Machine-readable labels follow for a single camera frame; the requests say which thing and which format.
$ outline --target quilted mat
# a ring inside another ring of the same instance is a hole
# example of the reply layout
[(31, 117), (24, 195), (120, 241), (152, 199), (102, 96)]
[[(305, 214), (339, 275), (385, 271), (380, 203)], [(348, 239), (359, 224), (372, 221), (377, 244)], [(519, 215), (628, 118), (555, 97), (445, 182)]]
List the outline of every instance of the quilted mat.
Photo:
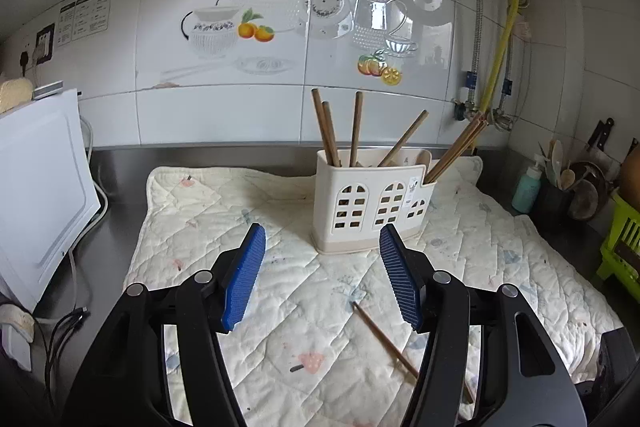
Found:
[[(605, 298), (538, 235), (476, 188), (477, 157), (459, 158), (433, 193), (420, 236), (406, 244), (466, 285), (522, 291), (574, 382), (594, 378), (600, 336), (620, 327)], [(247, 425), (397, 427), (415, 381), (362, 319), (357, 301), (420, 367), (426, 336), (402, 321), (378, 250), (319, 254), (310, 242), (314, 178), (242, 168), (158, 168), (124, 287), (178, 285), (239, 246), (249, 226), (266, 229), (267, 250), (244, 320), (219, 335)], [(166, 368), (175, 417), (190, 423), (175, 328)], [(466, 380), (478, 383), (479, 328), (469, 337)], [(462, 406), (469, 415), (470, 406)]]

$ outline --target teal soap bottle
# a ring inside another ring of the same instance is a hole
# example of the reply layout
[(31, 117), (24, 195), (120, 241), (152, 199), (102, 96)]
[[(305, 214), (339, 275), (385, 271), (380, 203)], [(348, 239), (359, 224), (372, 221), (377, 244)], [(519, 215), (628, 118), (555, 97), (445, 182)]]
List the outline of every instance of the teal soap bottle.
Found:
[(540, 178), (542, 177), (542, 166), (545, 159), (536, 154), (536, 164), (527, 169), (518, 182), (516, 193), (511, 200), (511, 206), (518, 212), (529, 214), (534, 201), (540, 191)]

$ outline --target black utensil container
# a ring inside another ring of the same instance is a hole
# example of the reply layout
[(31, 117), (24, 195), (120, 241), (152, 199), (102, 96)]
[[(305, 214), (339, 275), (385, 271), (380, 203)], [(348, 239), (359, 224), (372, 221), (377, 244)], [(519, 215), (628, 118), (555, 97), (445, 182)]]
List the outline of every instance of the black utensil container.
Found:
[(533, 203), (529, 217), (538, 231), (554, 232), (567, 219), (574, 192), (554, 187), (544, 176), (541, 182), (540, 192)]

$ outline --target lime green basket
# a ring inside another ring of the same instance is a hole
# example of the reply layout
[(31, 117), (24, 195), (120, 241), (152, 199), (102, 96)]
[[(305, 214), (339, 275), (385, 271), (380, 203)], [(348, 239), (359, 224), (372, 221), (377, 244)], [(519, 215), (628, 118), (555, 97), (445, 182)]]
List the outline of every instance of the lime green basket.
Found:
[(640, 303), (640, 283), (638, 272), (629, 263), (614, 252), (618, 241), (625, 243), (631, 250), (640, 255), (640, 212), (623, 200), (618, 192), (613, 193), (616, 210), (609, 235), (600, 247), (602, 264), (596, 272), (605, 280), (614, 274), (636, 301)]

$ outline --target metal backsplash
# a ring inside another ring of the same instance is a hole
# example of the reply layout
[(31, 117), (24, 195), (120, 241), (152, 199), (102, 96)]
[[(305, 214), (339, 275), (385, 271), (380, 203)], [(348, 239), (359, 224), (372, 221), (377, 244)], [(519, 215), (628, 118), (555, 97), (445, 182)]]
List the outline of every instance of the metal backsplash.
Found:
[[(311, 176), (316, 173), (316, 153), (320, 148), (317, 143), (262, 143), (104, 149), (92, 155), (91, 170), (111, 202), (145, 204), (146, 179), (156, 167), (246, 167), (278, 176)], [(438, 159), (448, 146), (420, 148), (429, 149)], [(485, 184), (490, 185), (499, 177), (497, 169), (503, 151), (478, 152), (489, 167), (482, 173)]]

